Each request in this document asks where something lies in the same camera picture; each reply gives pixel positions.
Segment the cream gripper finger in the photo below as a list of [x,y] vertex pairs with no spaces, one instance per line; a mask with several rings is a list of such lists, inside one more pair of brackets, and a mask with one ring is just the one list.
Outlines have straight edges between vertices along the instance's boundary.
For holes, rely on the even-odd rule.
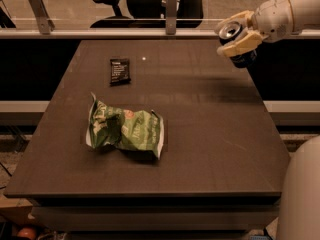
[[252,26],[252,16],[254,15],[253,11],[245,10],[239,12],[237,14],[232,15],[229,18],[225,18],[220,21],[214,28],[214,32],[218,34],[220,30],[227,24],[233,21],[240,23],[244,27],[251,27]]
[[244,33],[237,37],[234,41],[220,46],[217,53],[224,57],[234,57],[243,55],[247,52],[255,50],[263,41],[264,37],[257,30],[245,29]]

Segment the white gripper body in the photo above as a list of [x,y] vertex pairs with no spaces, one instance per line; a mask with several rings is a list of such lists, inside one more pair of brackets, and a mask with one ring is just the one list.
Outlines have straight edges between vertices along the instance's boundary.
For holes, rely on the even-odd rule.
[[264,42],[274,43],[293,32],[293,13],[289,0],[269,0],[262,3],[252,16],[253,29]]

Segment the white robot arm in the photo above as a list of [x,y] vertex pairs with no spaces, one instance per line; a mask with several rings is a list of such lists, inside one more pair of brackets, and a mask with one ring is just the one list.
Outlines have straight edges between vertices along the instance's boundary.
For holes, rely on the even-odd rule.
[[[217,53],[236,58],[320,26],[320,0],[269,0],[218,23]],[[276,240],[320,240],[320,137],[301,145],[289,162]]]

